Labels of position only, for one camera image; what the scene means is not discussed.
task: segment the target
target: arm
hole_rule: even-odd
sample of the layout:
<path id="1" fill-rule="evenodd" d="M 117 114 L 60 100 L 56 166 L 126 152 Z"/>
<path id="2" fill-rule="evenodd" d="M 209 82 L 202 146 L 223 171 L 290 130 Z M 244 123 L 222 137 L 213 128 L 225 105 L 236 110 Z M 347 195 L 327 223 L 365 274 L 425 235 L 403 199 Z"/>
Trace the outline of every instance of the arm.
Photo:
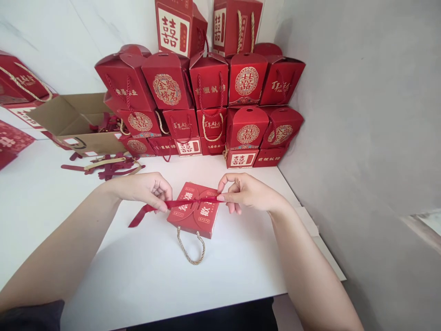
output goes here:
<path id="1" fill-rule="evenodd" d="M 171 186 L 160 173 L 112 179 L 97 187 L 27 258 L 0 291 L 0 312 L 67 300 L 73 295 L 122 200 L 142 201 L 166 212 Z"/>
<path id="2" fill-rule="evenodd" d="M 219 193 L 227 182 L 233 185 L 218 200 L 227 201 L 230 213 L 240 214 L 239 204 L 269 213 L 288 294 L 305 330 L 363 330 L 337 275 L 286 199 L 246 173 L 224 175 Z"/>

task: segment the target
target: forearm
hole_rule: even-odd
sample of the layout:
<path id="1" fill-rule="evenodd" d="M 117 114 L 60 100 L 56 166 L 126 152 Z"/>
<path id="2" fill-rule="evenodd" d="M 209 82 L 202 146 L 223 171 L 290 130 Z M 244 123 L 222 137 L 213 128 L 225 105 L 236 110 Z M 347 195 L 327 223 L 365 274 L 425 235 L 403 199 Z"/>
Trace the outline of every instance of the forearm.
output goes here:
<path id="1" fill-rule="evenodd" d="M 294 208 L 270 212 L 288 294 L 311 330 L 362 330 L 337 275 L 312 240 Z"/>
<path id="2" fill-rule="evenodd" d="M 98 251 L 120 202 L 106 185 L 95 189 L 9 280 L 0 292 L 0 312 L 67 300 Z"/>

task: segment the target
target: table surface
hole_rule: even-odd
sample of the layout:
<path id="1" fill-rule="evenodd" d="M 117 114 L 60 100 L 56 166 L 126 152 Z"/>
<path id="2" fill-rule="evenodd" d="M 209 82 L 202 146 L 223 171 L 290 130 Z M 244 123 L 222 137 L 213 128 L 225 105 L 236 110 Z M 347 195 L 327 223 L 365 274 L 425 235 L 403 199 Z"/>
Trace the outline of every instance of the table surface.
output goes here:
<path id="1" fill-rule="evenodd" d="M 51 141 L 36 141 L 0 171 L 0 288 L 25 259 L 102 181 L 97 174 L 60 168 L 84 166 L 92 158 L 72 162 L 70 151 Z M 228 171 L 220 156 L 172 156 L 140 159 L 142 172 L 159 171 L 176 199 L 184 182 L 216 188 Z M 277 167 L 245 172 L 300 207 Z M 143 206 L 123 201 L 84 280 L 62 315 L 62 330 L 114 330 L 286 293 L 277 244 L 266 212 L 243 209 L 229 215 L 220 205 L 213 238 L 206 239 L 204 261 L 191 265 L 165 214 L 147 214 L 137 228 L 128 228 Z M 201 245 L 181 232 L 191 257 Z M 320 249 L 344 279 L 320 237 Z"/>

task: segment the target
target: dark sleeve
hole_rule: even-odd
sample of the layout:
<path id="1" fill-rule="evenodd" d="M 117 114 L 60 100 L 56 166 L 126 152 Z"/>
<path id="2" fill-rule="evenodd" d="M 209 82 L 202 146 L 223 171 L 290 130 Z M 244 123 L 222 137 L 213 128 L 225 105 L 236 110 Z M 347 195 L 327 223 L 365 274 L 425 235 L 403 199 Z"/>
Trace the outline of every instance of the dark sleeve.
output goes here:
<path id="1" fill-rule="evenodd" d="M 64 301 L 19 307 L 0 314 L 1 331 L 60 331 Z"/>

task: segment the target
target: circular emblem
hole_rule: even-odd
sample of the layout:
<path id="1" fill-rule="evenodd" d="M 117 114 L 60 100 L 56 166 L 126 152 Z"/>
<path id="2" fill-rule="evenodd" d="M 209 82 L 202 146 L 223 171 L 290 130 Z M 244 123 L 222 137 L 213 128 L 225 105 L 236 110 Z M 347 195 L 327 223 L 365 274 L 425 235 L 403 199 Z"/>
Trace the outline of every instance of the circular emblem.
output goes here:
<path id="1" fill-rule="evenodd" d="M 257 86 L 259 74 L 254 67 L 245 67 L 236 77 L 236 91 L 240 95 L 249 95 Z"/>
<path id="2" fill-rule="evenodd" d="M 134 139 L 129 140 L 127 146 L 129 147 L 129 149 L 131 149 L 134 152 L 137 152 L 138 154 L 142 154 L 147 151 L 147 146 L 138 140 L 134 140 Z"/>
<path id="3" fill-rule="evenodd" d="M 146 132 L 152 128 L 152 120 L 143 113 L 135 112 L 136 117 L 133 114 L 129 115 L 129 123 L 135 130 Z"/>
<path id="4" fill-rule="evenodd" d="M 170 75 L 156 75 L 153 81 L 153 89 L 158 98 L 166 104 L 176 105 L 181 100 L 181 89 Z"/>
<path id="5" fill-rule="evenodd" d="M 237 141 L 240 143 L 250 143 L 259 135 L 259 128 L 254 124 L 246 125 L 237 133 Z"/>
<path id="6" fill-rule="evenodd" d="M 275 137 L 274 130 L 268 136 L 268 142 L 271 145 L 278 145 L 287 140 L 293 133 L 293 127 L 291 125 L 278 126 L 275 131 Z"/>

